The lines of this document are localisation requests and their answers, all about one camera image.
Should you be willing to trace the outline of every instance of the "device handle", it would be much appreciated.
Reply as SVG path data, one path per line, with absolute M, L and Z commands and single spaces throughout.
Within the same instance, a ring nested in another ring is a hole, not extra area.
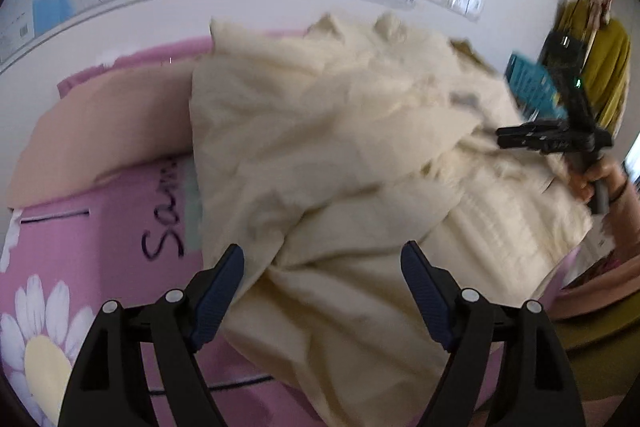
M 609 191 L 604 180 L 593 182 L 593 198 L 588 206 L 594 216 L 606 216 L 609 213 Z

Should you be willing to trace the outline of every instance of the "cream fabric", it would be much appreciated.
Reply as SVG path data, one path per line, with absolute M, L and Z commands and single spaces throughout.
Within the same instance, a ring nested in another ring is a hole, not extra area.
M 447 355 L 404 283 L 402 245 L 519 306 L 588 213 L 539 155 L 497 150 L 490 130 L 519 123 L 508 89 L 444 36 L 391 15 L 325 16 L 277 41 L 211 30 L 191 99 L 203 254 L 207 267 L 229 243 L 246 256 L 225 336 L 327 425 L 404 426 Z

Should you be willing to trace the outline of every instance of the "hanging clothes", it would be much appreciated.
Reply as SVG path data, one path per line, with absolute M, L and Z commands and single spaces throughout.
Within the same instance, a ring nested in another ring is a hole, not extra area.
M 607 6 L 610 0 L 603 0 Z M 582 81 L 598 124 L 616 135 L 622 123 L 629 84 L 630 38 L 617 19 L 606 23 L 602 5 L 593 10 L 591 2 L 570 2 L 564 9 L 558 29 L 588 41 L 595 31 L 593 45 L 582 70 Z

